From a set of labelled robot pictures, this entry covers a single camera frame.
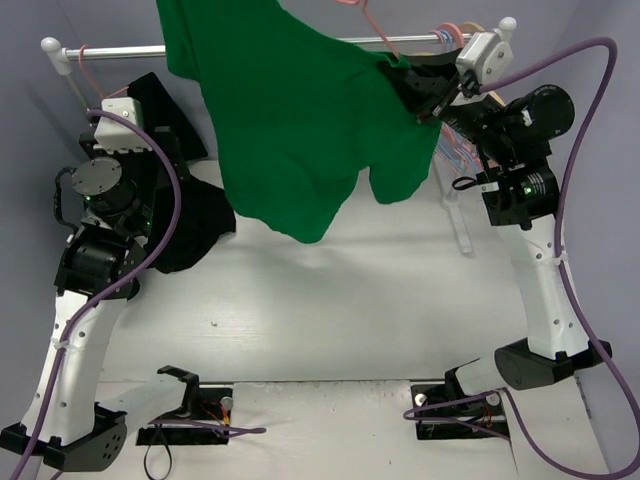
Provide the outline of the green t shirt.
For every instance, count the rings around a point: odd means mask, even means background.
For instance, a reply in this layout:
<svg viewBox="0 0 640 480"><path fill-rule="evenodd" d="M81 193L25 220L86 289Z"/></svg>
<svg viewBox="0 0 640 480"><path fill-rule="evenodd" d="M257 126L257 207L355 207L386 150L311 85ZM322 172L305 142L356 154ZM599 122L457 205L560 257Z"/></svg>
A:
<svg viewBox="0 0 640 480"><path fill-rule="evenodd" d="M401 60L325 36L277 1L157 10L168 69L200 87L239 215L312 244L362 171L381 204L427 179L441 127L419 124L382 74Z"/></svg>

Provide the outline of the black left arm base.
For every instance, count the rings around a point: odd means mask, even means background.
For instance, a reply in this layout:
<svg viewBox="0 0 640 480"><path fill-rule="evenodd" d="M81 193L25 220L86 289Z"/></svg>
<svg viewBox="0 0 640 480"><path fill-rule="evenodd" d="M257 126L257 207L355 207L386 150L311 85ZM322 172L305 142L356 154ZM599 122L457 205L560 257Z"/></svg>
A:
<svg viewBox="0 0 640 480"><path fill-rule="evenodd" d="M233 408L233 387L225 384L201 383L199 376L192 372L165 366L157 370L162 380L172 377L186 385L182 403L176 409L161 416L170 423L160 426L155 433L154 426L141 428L135 444L137 446L212 446L227 445L229 430L208 430L189 422L202 422L225 425L231 420Z"/></svg>

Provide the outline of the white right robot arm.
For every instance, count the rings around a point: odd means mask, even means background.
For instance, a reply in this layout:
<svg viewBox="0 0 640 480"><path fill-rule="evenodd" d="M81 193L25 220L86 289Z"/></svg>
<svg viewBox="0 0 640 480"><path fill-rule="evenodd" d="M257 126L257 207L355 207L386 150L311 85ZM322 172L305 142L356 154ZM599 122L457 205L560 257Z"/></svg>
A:
<svg viewBox="0 0 640 480"><path fill-rule="evenodd" d="M589 336L566 290L562 194L548 163L551 140L575 120L570 95L555 85L506 105L489 94L459 95L424 117L442 121L476 148L485 169L474 184L507 248L527 322L525 338L447 371L436 393L449 409L464 412L481 393L549 386L601 364L611 346Z"/></svg>

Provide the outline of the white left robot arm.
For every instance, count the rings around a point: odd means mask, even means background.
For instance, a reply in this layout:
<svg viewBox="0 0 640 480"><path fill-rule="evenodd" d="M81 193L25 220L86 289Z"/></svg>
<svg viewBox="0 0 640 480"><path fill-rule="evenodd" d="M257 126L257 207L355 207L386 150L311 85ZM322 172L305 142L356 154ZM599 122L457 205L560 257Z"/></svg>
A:
<svg viewBox="0 0 640 480"><path fill-rule="evenodd" d="M158 256L145 247L156 194L186 175L178 138L158 127L114 145L94 134L80 143L88 158L70 175L84 212L56 274L45 365L24 417L1 433L2 448L20 457L14 478L32 457L58 473L103 471L128 435L167 413L191 418L200 406L197 376L172 366L112 400L96 397L115 323Z"/></svg>

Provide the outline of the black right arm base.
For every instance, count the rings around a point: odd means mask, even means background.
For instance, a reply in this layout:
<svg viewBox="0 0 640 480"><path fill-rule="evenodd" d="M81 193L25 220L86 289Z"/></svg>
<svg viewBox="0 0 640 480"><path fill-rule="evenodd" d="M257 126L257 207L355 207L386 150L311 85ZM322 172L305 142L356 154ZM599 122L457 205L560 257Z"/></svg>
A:
<svg viewBox="0 0 640 480"><path fill-rule="evenodd" d="M419 441L510 441L505 408L496 391L458 397L445 383L418 383L410 393L412 405L403 418L414 425Z"/></svg>

